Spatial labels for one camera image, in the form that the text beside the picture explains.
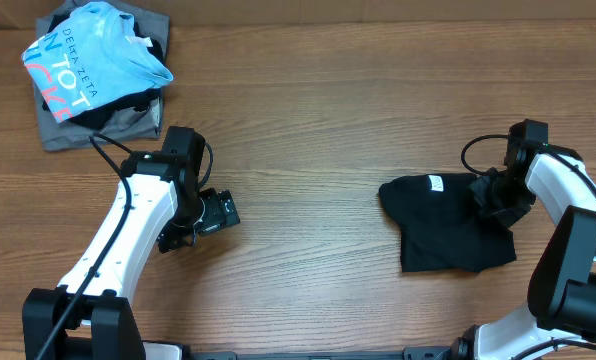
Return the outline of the black t-shirt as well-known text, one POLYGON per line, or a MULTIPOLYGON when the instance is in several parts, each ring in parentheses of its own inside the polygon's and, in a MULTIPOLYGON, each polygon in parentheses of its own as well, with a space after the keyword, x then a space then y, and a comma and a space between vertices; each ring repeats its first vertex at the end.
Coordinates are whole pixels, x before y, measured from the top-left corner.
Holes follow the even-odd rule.
POLYGON ((470 173, 404 176, 380 186, 386 215, 401 232, 404 272, 459 269, 480 273, 516 260, 513 232, 483 219, 470 173))

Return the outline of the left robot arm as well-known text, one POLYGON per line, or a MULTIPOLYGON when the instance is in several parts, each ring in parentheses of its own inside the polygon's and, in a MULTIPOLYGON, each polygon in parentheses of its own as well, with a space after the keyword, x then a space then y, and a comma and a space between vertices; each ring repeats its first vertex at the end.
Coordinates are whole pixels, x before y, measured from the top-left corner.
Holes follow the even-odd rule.
POLYGON ((186 345, 143 339, 131 302, 153 249, 239 224, 231 193, 206 185, 211 170, 201 164, 212 154, 194 129, 172 126, 161 150, 131 151, 112 166, 118 190, 90 245, 55 288, 35 288, 23 304, 28 360, 191 358, 186 345))

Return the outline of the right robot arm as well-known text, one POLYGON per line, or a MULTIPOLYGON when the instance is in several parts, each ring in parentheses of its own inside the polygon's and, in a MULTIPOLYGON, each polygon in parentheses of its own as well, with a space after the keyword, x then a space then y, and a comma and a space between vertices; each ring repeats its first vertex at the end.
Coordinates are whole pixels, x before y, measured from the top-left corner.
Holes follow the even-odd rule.
POLYGON ((470 191, 483 218, 510 227, 540 201, 555 230, 530 279, 526 302, 474 325, 444 359, 539 359, 564 347, 596 351, 596 184, 573 149, 552 145, 544 122, 509 128, 505 170, 481 172, 470 191))

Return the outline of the folded grey t-shirt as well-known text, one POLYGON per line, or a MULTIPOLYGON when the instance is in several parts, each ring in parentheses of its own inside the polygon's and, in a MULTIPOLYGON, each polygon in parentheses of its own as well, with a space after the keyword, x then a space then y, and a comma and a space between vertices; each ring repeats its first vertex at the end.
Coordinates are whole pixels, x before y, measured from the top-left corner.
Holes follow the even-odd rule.
MULTIPOLYGON (((169 17, 122 1, 113 1, 111 4, 135 16, 142 33, 139 36, 158 40, 165 60, 170 35, 169 17)), ((42 147, 48 152, 56 152, 88 147, 89 136, 95 132, 122 141, 157 139, 162 131, 164 95, 162 91, 158 99, 151 101, 146 111, 136 112, 128 108, 115 112, 101 130, 92 130, 70 121, 56 122, 39 89, 34 90, 34 106, 42 147)))

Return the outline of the folded black garment in stack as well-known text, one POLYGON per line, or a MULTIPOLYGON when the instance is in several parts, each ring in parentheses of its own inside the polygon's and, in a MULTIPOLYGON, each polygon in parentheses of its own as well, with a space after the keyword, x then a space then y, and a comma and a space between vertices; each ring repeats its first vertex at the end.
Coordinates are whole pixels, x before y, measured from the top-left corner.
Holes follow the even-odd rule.
MULTIPOLYGON (((60 23, 67 20, 68 16, 67 12, 54 15, 48 32, 54 30, 60 23)), ((133 30, 136 35, 142 35, 138 22, 134 23, 133 30)), ((152 45, 147 47, 148 52, 164 64, 164 54, 161 44, 156 39, 152 39, 151 41, 152 45)), ((136 112, 146 111, 151 101, 158 99, 161 93, 162 91, 160 89, 148 89, 144 92, 129 94, 101 107, 86 110, 72 117, 69 121, 92 130, 101 130, 115 112, 128 108, 136 112)))

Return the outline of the light blue printed t-shirt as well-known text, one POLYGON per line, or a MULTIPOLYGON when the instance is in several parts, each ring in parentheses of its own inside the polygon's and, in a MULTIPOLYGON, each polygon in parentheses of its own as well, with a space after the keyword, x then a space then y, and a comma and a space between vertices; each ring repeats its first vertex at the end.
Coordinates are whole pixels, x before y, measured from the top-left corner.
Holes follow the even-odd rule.
POLYGON ((139 36, 135 25, 133 14, 108 2, 89 2, 22 53, 56 123, 173 81, 149 52, 154 41, 139 36))

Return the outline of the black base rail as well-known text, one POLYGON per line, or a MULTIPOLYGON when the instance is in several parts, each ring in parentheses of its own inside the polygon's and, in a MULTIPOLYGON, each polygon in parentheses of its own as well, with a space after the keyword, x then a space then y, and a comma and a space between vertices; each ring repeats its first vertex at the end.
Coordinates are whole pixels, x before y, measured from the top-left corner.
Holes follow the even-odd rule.
POLYGON ((445 360, 447 346, 407 347, 400 351, 351 351, 315 353, 237 354, 235 352, 193 352, 186 348, 182 360, 445 360))

